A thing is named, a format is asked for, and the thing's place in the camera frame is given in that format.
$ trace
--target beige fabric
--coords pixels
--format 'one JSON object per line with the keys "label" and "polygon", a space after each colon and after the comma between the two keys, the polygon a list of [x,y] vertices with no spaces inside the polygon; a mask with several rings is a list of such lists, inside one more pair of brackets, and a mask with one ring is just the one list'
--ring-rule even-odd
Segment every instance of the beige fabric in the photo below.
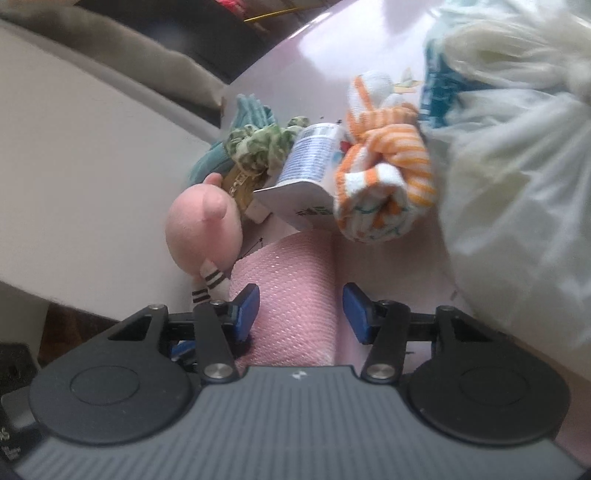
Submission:
{"label": "beige fabric", "polygon": [[221,106],[225,84],[220,79],[186,55],[110,18],[49,1],[18,5],[0,1],[0,18],[79,51],[165,96],[215,109]]}

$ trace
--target pink cloth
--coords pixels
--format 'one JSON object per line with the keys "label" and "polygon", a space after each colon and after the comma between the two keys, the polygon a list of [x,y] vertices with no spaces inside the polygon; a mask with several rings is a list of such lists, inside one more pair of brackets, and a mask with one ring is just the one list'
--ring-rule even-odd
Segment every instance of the pink cloth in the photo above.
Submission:
{"label": "pink cloth", "polygon": [[238,365],[334,365],[337,310],[331,235],[296,233],[257,250],[232,270],[230,298],[261,290],[252,348]]}

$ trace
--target black circular joint cover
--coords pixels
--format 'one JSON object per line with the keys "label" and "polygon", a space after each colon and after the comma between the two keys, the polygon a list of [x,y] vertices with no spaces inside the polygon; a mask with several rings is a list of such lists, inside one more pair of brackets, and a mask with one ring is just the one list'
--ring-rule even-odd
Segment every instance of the black circular joint cover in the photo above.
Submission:
{"label": "black circular joint cover", "polygon": [[417,368],[409,401],[426,422],[460,440],[510,446],[555,433],[569,388],[552,368],[514,345],[460,343]]}
{"label": "black circular joint cover", "polygon": [[76,443],[112,445],[149,436],[191,399],[185,372],[144,342],[92,340],[44,368],[31,384],[31,411]]}

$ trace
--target teal fabric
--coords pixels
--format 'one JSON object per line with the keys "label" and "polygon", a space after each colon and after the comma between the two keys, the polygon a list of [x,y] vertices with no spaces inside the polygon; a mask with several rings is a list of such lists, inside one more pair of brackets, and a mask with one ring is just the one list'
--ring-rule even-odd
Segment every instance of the teal fabric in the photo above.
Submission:
{"label": "teal fabric", "polygon": [[[254,95],[238,95],[236,97],[238,110],[230,126],[230,132],[245,125],[254,125],[257,128],[276,124],[275,116],[271,109],[263,105]],[[209,151],[194,165],[189,174],[189,185],[203,182],[210,173],[227,175],[234,166],[234,162],[226,152],[223,141],[214,143]]]}

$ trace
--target plush toy ear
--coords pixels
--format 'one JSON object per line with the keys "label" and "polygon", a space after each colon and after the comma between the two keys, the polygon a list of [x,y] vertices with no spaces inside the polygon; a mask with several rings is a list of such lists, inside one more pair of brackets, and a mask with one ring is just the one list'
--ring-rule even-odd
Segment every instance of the plush toy ear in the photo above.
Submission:
{"label": "plush toy ear", "polygon": [[205,177],[203,183],[205,185],[215,185],[216,187],[222,188],[222,180],[223,177],[220,173],[210,173],[207,177]]}

